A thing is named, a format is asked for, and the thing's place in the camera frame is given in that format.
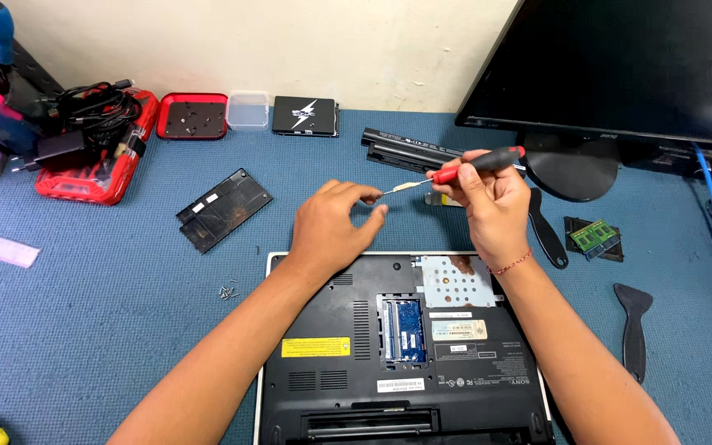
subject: monitor base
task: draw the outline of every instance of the monitor base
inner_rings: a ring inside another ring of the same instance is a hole
[[[576,203],[598,199],[617,179],[619,150],[609,138],[519,133],[529,177],[540,188]]]

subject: desk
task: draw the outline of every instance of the desk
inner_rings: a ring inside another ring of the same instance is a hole
[[[34,174],[6,173],[0,235],[43,249],[29,269],[0,262],[0,423],[13,442],[107,438],[260,283],[267,254],[290,247],[294,211],[325,180],[382,190],[419,180],[417,173],[368,162],[359,145],[365,126],[469,150],[514,142],[514,133],[455,128],[452,121],[450,114],[344,110],[342,135],[332,139],[232,131],[220,141],[168,142],[153,135],[115,207],[46,199],[34,191]],[[175,213],[241,167],[274,200],[202,256],[178,230]],[[423,192],[386,198],[390,212],[372,250],[472,249],[463,210],[426,206]],[[653,295],[642,319],[644,387],[684,443],[712,443],[706,198],[703,184],[636,169],[621,169],[608,195],[591,203],[543,196],[543,214],[560,238],[564,216],[605,218],[618,226],[622,264],[588,263],[569,253],[570,266],[557,270],[529,231],[539,263],[618,358],[625,313],[611,286],[624,283]],[[369,209],[360,204],[353,213],[361,224]],[[238,280],[241,296],[224,301],[218,292],[231,279]],[[227,443],[251,442],[254,397],[252,386]]]

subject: hand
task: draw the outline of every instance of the hand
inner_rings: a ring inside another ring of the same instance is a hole
[[[477,173],[464,164],[489,150],[474,150],[452,159],[442,168],[460,166],[458,179],[446,185],[433,184],[433,190],[444,193],[466,207],[471,242],[489,268],[504,268],[529,251],[526,225],[529,217],[529,187],[515,167]],[[433,177],[434,172],[427,172]]]
[[[389,206],[381,204],[360,228],[351,224],[356,201],[375,204],[381,190],[352,182],[330,180],[296,212],[293,246],[287,259],[328,279],[365,251],[384,226]]]

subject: red string bracelet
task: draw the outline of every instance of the red string bracelet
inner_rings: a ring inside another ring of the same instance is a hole
[[[513,266],[519,265],[519,264],[521,263],[521,261],[523,261],[523,260],[529,258],[531,255],[532,255],[532,250],[529,249],[529,251],[526,253],[526,255],[524,255],[523,258],[521,258],[521,259],[519,259],[518,261],[512,263],[511,265],[507,266],[506,268],[500,268],[500,269],[488,268],[488,272],[489,272],[489,273],[492,273],[492,274],[494,274],[494,275],[501,275],[502,273],[507,272],[507,269],[512,268]]]

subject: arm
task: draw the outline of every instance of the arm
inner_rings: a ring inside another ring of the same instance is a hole
[[[330,180],[298,209],[290,254],[142,400],[109,443],[218,443],[257,371],[304,304],[372,243],[389,209],[360,228],[351,207],[381,191]],[[260,335],[253,334],[256,321]],[[238,357],[239,366],[232,366]]]
[[[444,167],[485,152],[467,152]],[[488,267],[504,268],[527,254],[529,187],[515,168],[478,175],[463,164],[457,184],[433,189],[466,207],[471,240]],[[655,402],[589,330],[534,258],[509,268],[497,280],[577,442],[679,442]]]

